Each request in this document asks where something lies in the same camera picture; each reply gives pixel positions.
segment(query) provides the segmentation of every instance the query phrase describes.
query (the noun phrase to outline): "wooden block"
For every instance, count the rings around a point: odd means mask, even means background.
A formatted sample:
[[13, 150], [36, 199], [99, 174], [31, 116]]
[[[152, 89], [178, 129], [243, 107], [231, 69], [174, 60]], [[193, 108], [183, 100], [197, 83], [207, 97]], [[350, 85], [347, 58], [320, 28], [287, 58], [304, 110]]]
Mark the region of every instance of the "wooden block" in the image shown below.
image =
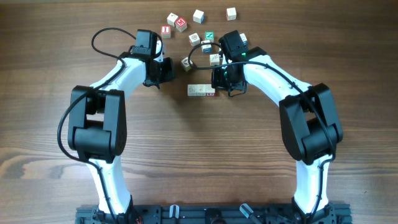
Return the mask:
[[189, 42], [191, 43], [192, 47], [200, 44], [200, 38], [197, 33], [194, 33], [192, 35], [189, 35]]
[[174, 13], [170, 13], [170, 15], [167, 17], [167, 24], [170, 26], [175, 27], [175, 21], [177, 21], [178, 15]]
[[182, 17], [177, 19], [177, 21], [175, 21], [175, 28], [177, 28], [180, 32], [184, 31], [187, 28], [187, 22], [185, 19]]
[[206, 84], [197, 84], [197, 96], [206, 96]]
[[[201, 44], [210, 43], [210, 40], [204, 40], [204, 41], [202, 41], [202, 42], [200, 42], [200, 43], [201, 43]], [[211, 45], [210, 45], [210, 44], [202, 45], [202, 46], [201, 46], [201, 51], [202, 51], [203, 53], [211, 53]]]
[[198, 88], [197, 85], [188, 85], [188, 96], [197, 96]]
[[162, 32], [160, 32], [162, 38], [171, 38], [172, 30], [170, 26], [162, 26]]
[[244, 45], [247, 45], [247, 44], [248, 44], [248, 39], [246, 38], [246, 35], [240, 34], [240, 36], [241, 36], [241, 39], [242, 39], [242, 41], [243, 41], [243, 44], [244, 44]]
[[211, 84], [206, 84], [206, 96], [216, 96], [216, 90], [211, 87]]
[[205, 40], [210, 40], [210, 42], [213, 43], [214, 42], [214, 32], [206, 31], [205, 32]]
[[193, 21], [201, 24], [203, 23], [204, 20], [205, 20], [205, 13], [197, 9], [193, 14]]
[[229, 21], [236, 19], [236, 9], [234, 7], [226, 9], [226, 19]]
[[220, 56], [218, 54], [210, 55], [210, 66], [220, 65]]
[[181, 61], [181, 66], [184, 68], [184, 70], [185, 70], [186, 72], [187, 72], [188, 70], [191, 69], [191, 66], [189, 66], [189, 63], [188, 63], [188, 57], [184, 58], [184, 59]]

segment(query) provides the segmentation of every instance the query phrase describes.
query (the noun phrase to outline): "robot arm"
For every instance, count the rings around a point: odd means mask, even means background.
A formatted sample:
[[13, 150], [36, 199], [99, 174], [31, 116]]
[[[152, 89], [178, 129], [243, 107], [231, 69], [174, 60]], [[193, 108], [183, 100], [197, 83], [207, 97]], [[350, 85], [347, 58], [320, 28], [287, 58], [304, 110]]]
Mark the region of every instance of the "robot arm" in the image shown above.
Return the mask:
[[[163, 58], [162, 42], [155, 40], [155, 33], [148, 30], [139, 30], [138, 42], [147, 42], [142, 45], [144, 52], [152, 52], [152, 56], [142, 55], [138, 47], [133, 46], [132, 53], [124, 52], [123, 58], [126, 67], [116, 76], [109, 85], [99, 89], [79, 102], [70, 113], [68, 133], [69, 146], [78, 151], [80, 159], [96, 164], [102, 170], [104, 184], [95, 167], [88, 165], [94, 178], [99, 195], [99, 211], [109, 214], [109, 207], [104, 197], [103, 186], [106, 187], [109, 202], [114, 214], [128, 214], [132, 208], [130, 193], [126, 187], [121, 165], [121, 153], [126, 144], [126, 110], [124, 102], [131, 93], [142, 83], [144, 86], [155, 85], [170, 81], [174, 78], [173, 62], [170, 58]], [[122, 67], [122, 62], [117, 61], [116, 66], [100, 81], [90, 87], [77, 86], [72, 91], [71, 102], [90, 88], [102, 85], [109, 80]], [[86, 114], [103, 113], [104, 121], [87, 120]]]
[[[337, 117], [337, 112], [331, 91], [324, 84], [311, 86], [302, 82], [277, 66], [260, 48], [248, 50], [237, 31], [230, 32], [220, 39], [223, 51], [223, 65], [231, 62], [259, 62], [269, 65], [302, 90], [312, 100], [321, 114], [325, 126], [334, 145], [341, 141], [343, 132]], [[245, 63], [213, 69], [213, 88], [243, 90], [252, 84], [263, 91], [276, 105], [280, 107], [280, 123], [282, 139], [289, 154], [296, 160], [297, 189], [294, 203], [303, 217], [313, 212], [320, 188], [320, 164], [332, 158], [332, 152], [327, 144], [316, 118], [309, 121], [305, 112], [310, 108], [306, 105], [300, 93], [284, 78], [269, 67]], [[317, 211], [328, 205], [326, 182], [329, 163], [323, 166], [322, 195]]]

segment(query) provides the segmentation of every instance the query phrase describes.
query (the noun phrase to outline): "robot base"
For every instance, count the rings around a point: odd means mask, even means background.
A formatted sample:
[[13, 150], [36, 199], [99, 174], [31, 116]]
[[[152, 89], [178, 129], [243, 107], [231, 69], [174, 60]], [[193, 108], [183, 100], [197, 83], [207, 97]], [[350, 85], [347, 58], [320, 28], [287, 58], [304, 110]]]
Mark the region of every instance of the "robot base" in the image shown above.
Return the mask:
[[[312, 223], [316, 224], [351, 224], [351, 210], [347, 204], [328, 204], [329, 214]], [[292, 204], [270, 204], [268, 206], [253, 206], [253, 216], [259, 222], [246, 218], [239, 206], [186, 206], [162, 207], [160, 205], [135, 205], [135, 213], [138, 214], [128, 222], [134, 224], [289, 224], [304, 223], [300, 215], [292, 212]], [[100, 221], [98, 207], [78, 208], [75, 224], [104, 224], [113, 221]]]

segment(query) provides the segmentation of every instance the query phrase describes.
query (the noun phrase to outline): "wood grain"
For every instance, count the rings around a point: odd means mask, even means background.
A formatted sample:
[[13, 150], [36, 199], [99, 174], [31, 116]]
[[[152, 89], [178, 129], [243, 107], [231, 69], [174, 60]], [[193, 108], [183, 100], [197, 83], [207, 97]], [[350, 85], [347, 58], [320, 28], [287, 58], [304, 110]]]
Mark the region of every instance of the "wood grain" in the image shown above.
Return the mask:
[[[59, 119], [75, 85], [114, 67], [91, 49], [97, 30], [160, 32], [170, 12], [188, 21], [165, 40], [176, 79], [160, 91], [140, 86], [126, 105], [123, 167], [135, 204], [293, 196], [295, 162], [271, 100], [253, 86], [236, 98], [186, 96], [187, 84], [210, 83], [210, 71], [179, 65], [192, 49], [188, 35], [213, 30], [218, 39], [237, 29], [293, 76], [332, 89], [344, 140], [330, 167], [329, 199], [350, 203], [355, 223], [397, 223], [398, 2], [41, 2], [56, 3], [0, 5], [0, 223], [73, 223], [77, 207], [98, 203], [88, 169], [57, 147]], [[226, 22], [231, 6], [238, 19]], [[192, 21], [195, 9], [205, 12], [203, 25]], [[133, 43], [118, 32], [96, 40], [113, 54]], [[197, 52], [193, 61], [208, 65], [208, 56]]]

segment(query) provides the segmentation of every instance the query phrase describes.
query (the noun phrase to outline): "toy block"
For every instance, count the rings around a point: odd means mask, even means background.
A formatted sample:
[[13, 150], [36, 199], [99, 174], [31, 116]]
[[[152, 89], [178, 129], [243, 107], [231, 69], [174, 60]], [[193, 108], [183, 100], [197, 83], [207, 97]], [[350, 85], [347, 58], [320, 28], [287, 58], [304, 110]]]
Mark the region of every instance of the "toy block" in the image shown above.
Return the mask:
[[203, 23], [204, 20], [205, 20], [205, 13], [197, 9], [193, 14], [193, 21], [201, 24]]
[[216, 90], [211, 87], [211, 84], [206, 84], [206, 96], [216, 96]]
[[[201, 44], [210, 43], [210, 40], [204, 40], [204, 41], [202, 41], [202, 42], [200, 42], [200, 43], [201, 43]], [[210, 44], [202, 45], [202, 46], [201, 46], [201, 51], [202, 51], [203, 53], [211, 53], [211, 45], [210, 45]]]
[[210, 55], [210, 66], [220, 65], [220, 56], [218, 54]]
[[206, 96], [206, 84], [197, 84], [197, 96]]
[[236, 19], [236, 9], [234, 7], [226, 9], [226, 19], [228, 21]]
[[206, 31], [205, 32], [205, 40], [210, 40], [210, 42], [213, 43], [214, 42], [214, 32]]
[[182, 17], [177, 19], [177, 21], [175, 21], [175, 28], [177, 28], [180, 32], [184, 31], [187, 28], [187, 22], [185, 19]]
[[241, 36], [241, 39], [242, 39], [242, 41], [243, 41], [243, 44], [244, 44], [244, 45], [247, 45], [247, 44], [248, 44], [248, 39], [246, 38], [246, 35], [240, 34], [240, 36]]
[[198, 88], [197, 85], [188, 85], [188, 96], [197, 96]]
[[191, 66], [189, 66], [189, 63], [188, 63], [188, 57], [184, 58], [184, 59], [181, 61], [181, 65], [182, 65], [182, 67], [184, 68], [184, 70], [185, 70], [186, 72], [187, 72], [188, 70], [191, 69]]
[[170, 26], [175, 27], [175, 21], [177, 21], [178, 15], [174, 13], [170, 13], [170, 15], [167, 17], [167, 24]]
[[194, 33], [192, 35], [189, 35], [189, 42], [191, 43], [192, 47], [200, 44], [200, 38], [197, 33]]
[[171, 38], [172, 31], [170, 29], [170, 26], [162, 26], [162, 32], [160, 32], [160, 36], [162, 38]]

